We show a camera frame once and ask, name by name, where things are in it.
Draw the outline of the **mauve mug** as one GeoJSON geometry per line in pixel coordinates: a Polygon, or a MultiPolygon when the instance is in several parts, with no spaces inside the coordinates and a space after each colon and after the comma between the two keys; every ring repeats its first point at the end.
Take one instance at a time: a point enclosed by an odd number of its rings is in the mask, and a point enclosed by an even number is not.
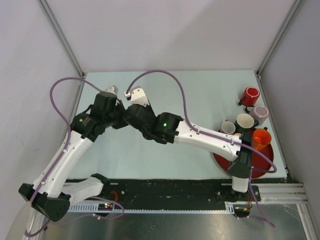
{"type": "Polygon", "coordinates": [[[264,105],[251,105],[247,106],[245,112],[249,114],[255,121],[258,122],[258,126],[261,126],[265,120],[269,117],[269,110],[264,105]]]}

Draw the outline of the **red mug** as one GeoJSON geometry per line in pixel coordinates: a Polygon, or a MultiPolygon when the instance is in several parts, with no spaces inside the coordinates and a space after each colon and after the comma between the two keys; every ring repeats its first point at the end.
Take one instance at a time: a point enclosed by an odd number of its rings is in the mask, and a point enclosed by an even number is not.
{"type": "Polygon", "coordinates": [[[260,97],[259,89],[253,86],[249,86],[244,90],[237,105],[245,106],[245,107],[254,106],[259,97],[260,97]]]}

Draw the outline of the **large orange mug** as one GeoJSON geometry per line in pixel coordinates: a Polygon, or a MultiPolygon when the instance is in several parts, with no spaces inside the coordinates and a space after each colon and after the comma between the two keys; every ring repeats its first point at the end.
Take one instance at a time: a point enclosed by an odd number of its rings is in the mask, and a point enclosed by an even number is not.
{"type": "Polygon", "coordinates": [[[263,128],[256,129],[253,132],[253,147],[258,151],[263,150],[267,145],[269,145],[271,140],[271,134],[263,128]]]}

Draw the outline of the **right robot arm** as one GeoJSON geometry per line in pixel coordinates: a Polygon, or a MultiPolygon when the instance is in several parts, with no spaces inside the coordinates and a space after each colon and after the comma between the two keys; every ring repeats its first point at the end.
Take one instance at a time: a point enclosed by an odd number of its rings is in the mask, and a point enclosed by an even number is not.
{"type": "Polygon", "coordinates": [[[250,136],[223,134],[194,124],[179,115],[163,112],[155,115],[151,106],[133,104],[125,111],[124,121],[141,132],[146,140],[159,144],[190,145],[219,155],[229,161],[231,194],[238,201],[249,195],[252,147],[250,136]]]}

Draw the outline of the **dark green mug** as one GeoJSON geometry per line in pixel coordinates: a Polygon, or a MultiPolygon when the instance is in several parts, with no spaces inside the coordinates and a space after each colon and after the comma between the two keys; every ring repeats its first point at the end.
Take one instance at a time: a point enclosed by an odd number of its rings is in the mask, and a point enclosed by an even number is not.
{"type": "Polygon", "coordinates": [[[255,128],[259,125],[258,120],[254,120],[252,116],[247,113],[241,113],[236,117],[234,122],[235,132],[244,133],[248,132],[251,128],[255,128]]]}

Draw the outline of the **salmon pink printed mug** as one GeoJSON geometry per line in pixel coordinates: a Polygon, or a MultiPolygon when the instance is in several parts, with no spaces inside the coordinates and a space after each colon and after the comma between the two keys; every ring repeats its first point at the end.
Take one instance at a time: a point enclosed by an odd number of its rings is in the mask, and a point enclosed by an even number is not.
{"type": "Polygon", "coordinates": [[[228,135],[233,135],[236,131],[236,126],[231,121],[226,120],[221,124],[220,131],[228,135]]]}

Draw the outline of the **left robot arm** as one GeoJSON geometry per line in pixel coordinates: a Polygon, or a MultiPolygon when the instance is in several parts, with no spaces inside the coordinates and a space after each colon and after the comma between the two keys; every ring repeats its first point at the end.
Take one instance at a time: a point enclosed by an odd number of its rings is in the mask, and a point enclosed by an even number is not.
{"type": "Polygon", "coordinates": [[[72,205],[95,196],[101,200],[110,196],[110,180],[99,173],[73,186],[64,184],[85,151],[107,128],[120,122],[124,111],[117,93],[108,89],[99,92],[94,103],[73,118],[70,131],[49,165],[33,183],[23,183],[18,190],[33,209],[57,222],[72,205]]]}

